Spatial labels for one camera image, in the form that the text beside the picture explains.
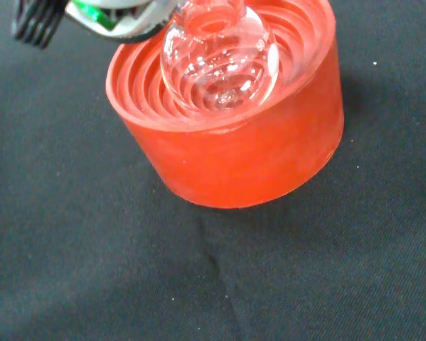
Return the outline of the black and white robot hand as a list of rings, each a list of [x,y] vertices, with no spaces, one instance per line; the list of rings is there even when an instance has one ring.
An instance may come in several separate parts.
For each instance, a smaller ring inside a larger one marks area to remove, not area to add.
[[[46,48],[63,18],[118,43],[149,40],[161,32],[182,1],[15,1],[11,34],[22,43]]]

